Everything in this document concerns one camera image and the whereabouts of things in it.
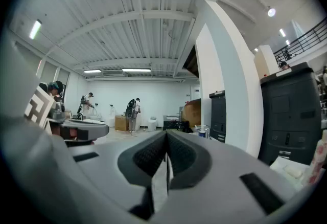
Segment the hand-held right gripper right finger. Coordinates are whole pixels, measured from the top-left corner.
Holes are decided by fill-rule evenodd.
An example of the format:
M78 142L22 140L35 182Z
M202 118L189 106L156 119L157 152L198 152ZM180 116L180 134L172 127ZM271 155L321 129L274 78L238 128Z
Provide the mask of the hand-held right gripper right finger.
M297 191L246 152L169 130L173 168L156 223L301 223L312 188Z

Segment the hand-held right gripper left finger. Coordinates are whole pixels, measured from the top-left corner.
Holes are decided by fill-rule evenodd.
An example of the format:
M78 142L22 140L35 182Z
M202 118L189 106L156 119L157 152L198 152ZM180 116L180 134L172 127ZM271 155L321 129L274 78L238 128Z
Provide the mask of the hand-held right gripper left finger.
M69 148L24 119L1 120L1 154L27 201L51 223L167 223L152 177L164 132Z

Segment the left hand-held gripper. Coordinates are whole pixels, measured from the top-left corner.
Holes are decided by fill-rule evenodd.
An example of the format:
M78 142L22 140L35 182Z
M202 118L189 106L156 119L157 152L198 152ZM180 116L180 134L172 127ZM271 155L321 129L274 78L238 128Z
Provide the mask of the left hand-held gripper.
M51 135L75 142L93 142L109 133L109 126L95 120L65 120L65 107L40 86L28 103L24 117Z

